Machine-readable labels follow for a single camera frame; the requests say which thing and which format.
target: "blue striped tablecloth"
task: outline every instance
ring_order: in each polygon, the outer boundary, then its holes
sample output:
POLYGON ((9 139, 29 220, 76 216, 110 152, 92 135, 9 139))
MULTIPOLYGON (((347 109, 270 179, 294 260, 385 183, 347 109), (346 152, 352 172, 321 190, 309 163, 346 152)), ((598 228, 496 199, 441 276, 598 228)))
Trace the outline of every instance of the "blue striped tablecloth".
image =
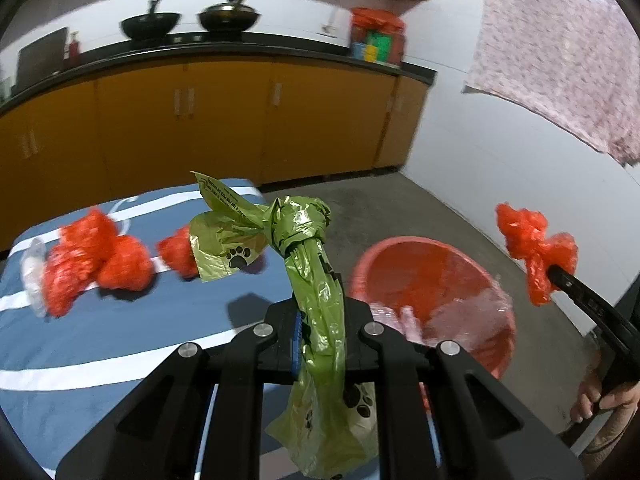
MULTIPOLYGON (((224 182, 253 203, 263 203, 247 180, 224 182)), ((31 311, 20 280, 20 256, 40 237, 49 250, 60 226, 79 210, 28 229, 16 241, 0 280, 0 406, 26 448, 52 476, 60 459, 151 370, 185 341, 203 348, 224 344, 291 296, 284 264, 271 248, 247 272, 203 283, 184 282, 158 258, 155 244, 208 210, 198 187, 172 187, 101 204, 120 232, 139 238, 158 275, 144 296, 92 288, 60 319, 31 311)), ((263 423, 286 407, 289 388, 267 384, 263 423)), ((262 434, 260 478, 300 479, 286 450, 262 434)), ((378 478, 377 462, 350 478, 378 478)))

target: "black wok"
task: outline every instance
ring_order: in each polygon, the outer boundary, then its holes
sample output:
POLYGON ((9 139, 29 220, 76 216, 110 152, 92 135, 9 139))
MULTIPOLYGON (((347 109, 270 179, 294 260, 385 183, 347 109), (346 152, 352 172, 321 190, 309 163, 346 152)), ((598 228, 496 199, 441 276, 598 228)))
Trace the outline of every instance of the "black wok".
POLYGON ((260 14, 243 5, 244 0, 227 0, 224 4, 207 7, 198 18, 209 32, 242 32, 251 27, 260 14))
POLYGON ((120 27, 126 36, 132 40, 151 40, 167 35, 181 14, 177 12, 156 12, 160 0, 149 0, 149 12, 127 18, 120 22, 120 27))

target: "human hand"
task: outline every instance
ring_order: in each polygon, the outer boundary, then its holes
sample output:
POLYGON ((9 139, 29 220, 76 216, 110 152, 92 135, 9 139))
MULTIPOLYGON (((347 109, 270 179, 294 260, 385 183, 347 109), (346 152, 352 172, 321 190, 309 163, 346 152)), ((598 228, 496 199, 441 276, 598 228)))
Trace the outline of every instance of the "human hand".
POLYGON ((601 410, 614 410, 590 447, 599 448, 616 439, 633 417, 640 400, 640 383, 624 383, 602 397, 602 383, 590 372, 578 388, 578 396, 570 410, 571 420, 582 422, 593 416, 596 404, 601 410))

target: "countertop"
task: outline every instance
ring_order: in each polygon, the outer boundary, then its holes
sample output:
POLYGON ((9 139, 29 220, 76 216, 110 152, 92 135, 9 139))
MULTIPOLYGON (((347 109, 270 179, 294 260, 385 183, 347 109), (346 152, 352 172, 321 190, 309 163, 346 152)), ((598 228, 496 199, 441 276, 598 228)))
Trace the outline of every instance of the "countertop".
POLYGON ((400 68, 395 68, 353 59, 349 56, 347 47, 322 41, 304 40, 275 34, 259 34, 256 32, 244 32, 241 37, 225 39, 220 37, 212 38, 206 32, 190 32, 170 34, 161 40, 144 42, 122 41, 83 52, 79 57, 77 66, 44 78, 21 92, 12 95, 11 98, 0 105, 0 115, 56 86, 72 82, 75 79, 86 78, 102 70, 146 60, 207 54, 292 56, 321 59, 393 76, 403 75, 427 85, 433 84, 436 76, 435 70, 409 63, 402 63, 400 68))

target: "pink fabric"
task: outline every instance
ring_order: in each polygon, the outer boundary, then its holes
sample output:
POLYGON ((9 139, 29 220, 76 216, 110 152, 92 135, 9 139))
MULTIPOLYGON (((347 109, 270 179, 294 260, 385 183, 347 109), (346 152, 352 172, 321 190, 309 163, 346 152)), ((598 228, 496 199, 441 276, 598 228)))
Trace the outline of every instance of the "pink fabric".
POLYGON ((466 84, 640 160, 640 41, 615 0, 484 0, 466 84))

